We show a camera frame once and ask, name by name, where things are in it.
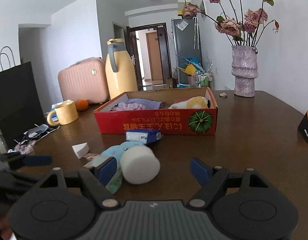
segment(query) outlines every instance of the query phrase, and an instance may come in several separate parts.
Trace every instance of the pumpkin print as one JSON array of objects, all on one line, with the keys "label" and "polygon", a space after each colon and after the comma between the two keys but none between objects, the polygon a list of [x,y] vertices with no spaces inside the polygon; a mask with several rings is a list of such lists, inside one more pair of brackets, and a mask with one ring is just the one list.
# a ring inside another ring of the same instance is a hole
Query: pumpkin print
[{"label": "pumpkin print", "polygon": [[213,116],[204,110],[197,111],[188,120],[189,128],[195,133],[205,133],[213,125]]}]

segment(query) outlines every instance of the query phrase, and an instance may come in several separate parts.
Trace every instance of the wooden door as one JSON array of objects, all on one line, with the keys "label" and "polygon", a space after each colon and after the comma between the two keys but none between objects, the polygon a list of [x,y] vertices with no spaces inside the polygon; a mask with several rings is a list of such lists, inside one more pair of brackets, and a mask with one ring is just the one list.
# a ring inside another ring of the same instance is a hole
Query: wooden door
[{"label": "wooden door", "polygon": [[146,34],[152,80],[163,80],[157,32]]},{"label": "wooden door", "polygon": [[143,83],[142,83],[140,61],[139,61],[139,58],[138,58],[136,33],[135,33],[135,31],[131,31],[131,28],[128,27],[128,26],[126,27],[126,30],[127,30],[128,41],[129,41],[129,50],[127,50],[127,51],[129,52],[131,59],[134,63],[137,86],[142,87]]}]

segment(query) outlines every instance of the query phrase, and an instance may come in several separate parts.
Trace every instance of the pink suitcase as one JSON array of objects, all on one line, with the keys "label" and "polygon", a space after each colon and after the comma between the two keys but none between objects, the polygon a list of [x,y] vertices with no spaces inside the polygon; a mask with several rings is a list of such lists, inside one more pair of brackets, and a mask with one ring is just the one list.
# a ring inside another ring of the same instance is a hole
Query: pink suitcase
[{"label": "pink suitcase", "polygon": [[61,70],[58,74],[63,100],[87,100],[89,104],[103,103],[109,98],[105,61],[87,58]]}]

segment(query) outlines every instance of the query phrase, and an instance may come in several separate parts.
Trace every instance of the purple vase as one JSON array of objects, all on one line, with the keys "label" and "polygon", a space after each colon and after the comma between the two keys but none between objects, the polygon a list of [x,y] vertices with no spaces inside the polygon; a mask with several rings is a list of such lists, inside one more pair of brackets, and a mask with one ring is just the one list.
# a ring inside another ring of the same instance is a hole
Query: purple vase
[{"label": "purple vase", "polygon": [[257,72],[257,55],[250,46],[232,46],[232,75],[235,76],[235,95],[253,97],[255,95],[255,78]]}]

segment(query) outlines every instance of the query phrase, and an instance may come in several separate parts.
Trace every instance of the yellow mug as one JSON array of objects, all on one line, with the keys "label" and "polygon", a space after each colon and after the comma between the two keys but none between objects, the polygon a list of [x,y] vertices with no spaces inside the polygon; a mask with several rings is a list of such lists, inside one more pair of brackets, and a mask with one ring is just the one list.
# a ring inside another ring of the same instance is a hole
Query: yellow mug
[{"label": "yellow mug", "polygon": [[[52,120],[52,115],[54,113],[56,113],[56,116],[59,119],[58,122]],[[49,125],[56,126],[59,124],[64,125],[72,123],[76,119],[78,119],[78,114],[75,103],[73,101],[68,101],[56,106],[53,111],[49,112],[47,122]]]}]

